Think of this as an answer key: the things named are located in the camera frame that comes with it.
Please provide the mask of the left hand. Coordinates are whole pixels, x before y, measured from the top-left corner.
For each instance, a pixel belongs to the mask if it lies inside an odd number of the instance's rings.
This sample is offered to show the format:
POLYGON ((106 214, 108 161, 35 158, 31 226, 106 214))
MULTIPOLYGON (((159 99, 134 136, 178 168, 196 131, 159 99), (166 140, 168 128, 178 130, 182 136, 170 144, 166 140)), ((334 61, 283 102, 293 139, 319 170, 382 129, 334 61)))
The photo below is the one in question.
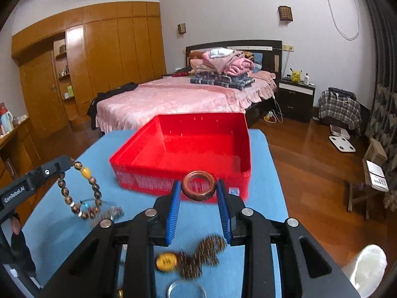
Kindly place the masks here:
POLYGON ((19 235, 21 231, 21 224, 17 217, 10 218, 11 230, 13 234, 19 235))

